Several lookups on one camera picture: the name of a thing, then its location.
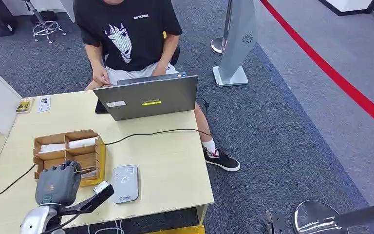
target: laptop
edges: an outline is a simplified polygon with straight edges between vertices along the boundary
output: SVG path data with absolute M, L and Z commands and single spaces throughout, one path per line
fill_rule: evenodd
M 115 120 L 194 110 L 198 76 L 176 73 L 119 80 L 116 86 L 94 89 Z

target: floor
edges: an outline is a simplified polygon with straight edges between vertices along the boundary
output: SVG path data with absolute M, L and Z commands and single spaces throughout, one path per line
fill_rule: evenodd
M 374 14 L 338 17 L 317 0 L 269 2 L 374 102 Z M 312 62 L 259 1 L 255 7 L 259 44 L 360 192 L 374 205 L 374 119 Z M 291 10 L 301 8 L 310 11 L 294 14 Z
M 374 16 L 337 17 L 315 0 L 270 2 L 374 101 Z M 174 0 L 173 5 L 184 31 L 176 68 L 199 75 L 197 95 L 210 103 L 216 144 L 242 163 L 237 173 L 208 165 L 215 204 L 207 211 L 206 233 L 260 233 L 259 218 L 269 208 L 285 214 L 291 233 L 293 209 L 307 199 L 327 202 L 341 213 L 374 204 L 374 120 L 257 0 L 258 44 L 243 62 L 249 83 L 225 88 L 215 86 L 211 67 L 220 57 L 211 53 L 209 42 L 222 34 L 226 0 Z M 302 7 L 309 11 L 295 14 Z M 24 97 L 82 90 L 91 71 L 76 25 L 59 14 L 68 35 L 48 45 L 33 42 L 27 18 L 19 20 L 15 35 L 0 38 L 0 75 Z M 124 220 L 123 227 L 142 233 L 196 223 L 194 211 L 185 210 Z M 92 225 L 90 231 L 107 226 L 112 224 Z M 374 233 L 374 224 L 350 233 Z

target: white shorts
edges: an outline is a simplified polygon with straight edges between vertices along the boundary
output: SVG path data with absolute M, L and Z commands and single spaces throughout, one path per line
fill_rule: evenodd
M 132 72 L 114 70 L 109 67 L 107 67 L 106 70 L 108 73 L 108 78 L 110 78 L 110 83 L 112 85 L 117 85 L 117 82 L 119 80 L 150 77 L 156 66 L 157 66 L 157 63 L 153 63 L 141 71 L 132 71 Z M 174 74 L 174 73 L 178 73 L 178 72 L 175 70 L 174 66 L 169 63 L 166 69 L 166 74 Z

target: red line on floor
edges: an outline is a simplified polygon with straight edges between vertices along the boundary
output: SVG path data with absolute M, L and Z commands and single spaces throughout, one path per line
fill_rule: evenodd
M 267 1 L 260 0 L 277 22 L 286 30 L 303 51 L 332 79 L 347 95 L 374 118 L 374 103 L 326 62 Z

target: robotic hand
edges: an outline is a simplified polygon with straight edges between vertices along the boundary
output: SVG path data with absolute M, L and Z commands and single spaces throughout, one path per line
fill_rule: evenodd
M 39 206 L 31 210 L 24 218 L 20 226 L 21 234 L 64 234 L 62 227 L 80 214 L 91 213 L 114 194 L 112 185 L 102 181 L 94 188 L 95 194 L 92 197 L 67 207 L 75 201 L 81 182 L 81 172 L 78 162 L 67 160 L 39 174 L 35 192 L 35 200 Z M 75 216 L 61 224 L 64 215 Z

